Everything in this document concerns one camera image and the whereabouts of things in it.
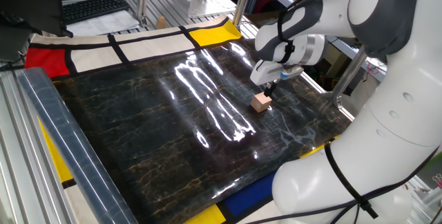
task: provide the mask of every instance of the marble-patterned mat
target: marble-patterned mat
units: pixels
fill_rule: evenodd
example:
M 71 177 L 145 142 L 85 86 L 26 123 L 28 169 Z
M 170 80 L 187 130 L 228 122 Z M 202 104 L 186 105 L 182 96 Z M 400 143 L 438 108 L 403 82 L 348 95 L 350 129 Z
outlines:
M 257 60 L 236 41 L 55 86 L 137 220 L 183 223 L 349 124 L 302 78 L 256 113 Z

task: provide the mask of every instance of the keyboard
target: keyboard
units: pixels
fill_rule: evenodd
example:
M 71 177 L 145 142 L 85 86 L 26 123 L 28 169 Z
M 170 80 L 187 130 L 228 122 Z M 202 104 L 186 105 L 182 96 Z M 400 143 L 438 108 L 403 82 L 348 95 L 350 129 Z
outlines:
M 86 0 L 63 6 L 63 20 L 65 24 L 73 24 L 127 9 L 125 0 Z

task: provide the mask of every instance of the wooden block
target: wooden block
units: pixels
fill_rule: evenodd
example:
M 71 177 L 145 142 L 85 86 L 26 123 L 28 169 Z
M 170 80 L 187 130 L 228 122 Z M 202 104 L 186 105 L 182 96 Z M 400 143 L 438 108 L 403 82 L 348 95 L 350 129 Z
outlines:
M 166 28 L 166 18 L 164 18 L 163 16 L 158 17 L 157 20 L 157 30 Z
M 270 104 L 271 98 L 264 95 L 264 92 L 255 95 L 250 103 L 250 105 L 259 113 L 269 108 Z

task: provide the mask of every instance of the white paper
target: white paper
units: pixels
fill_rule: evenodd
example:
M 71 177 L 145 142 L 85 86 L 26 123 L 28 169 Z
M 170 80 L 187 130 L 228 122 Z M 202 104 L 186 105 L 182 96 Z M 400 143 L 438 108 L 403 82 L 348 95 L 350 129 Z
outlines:
M 95 17 L 75 24 L 69 24 L 68 30 L 74 33 L 74 36 L 92 36 L 102 35 L 122 30 L 138 28 L 140 23 L 135 20 L 125 10 L 112 14 Z

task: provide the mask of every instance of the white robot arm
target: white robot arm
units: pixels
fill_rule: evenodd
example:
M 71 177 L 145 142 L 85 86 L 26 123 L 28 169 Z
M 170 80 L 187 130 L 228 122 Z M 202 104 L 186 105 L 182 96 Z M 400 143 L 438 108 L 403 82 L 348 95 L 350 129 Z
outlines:
M 441 144 L 441 13 L 435 0 L 304 0 L 280 20 L 283 39 L 294 48 L 281 41 L 278 24 L 260 29 L 256 49 L 263 61 L 251 75 L 257 85 L 284 79 L 286 68 L 315 64 L 323 35 L 357 37 L 369 56 L 388 58 L 385 79 L 347 130 L 328 148 L 279 168 L 273 181 L 279 210 L 286 217 L 311 212 L 282 223 L 333 223 L 343 209 L 348 213 L 339 223 L 353 223 L 356 207 L 347 208 L 355 197 L 330 154 L 351 187 L 369 198 L 371 207 L 361 206 L 366 211 L 357 223 L 405 222 L 410 194 L 401 188 L 376 192 L 413 176 Z

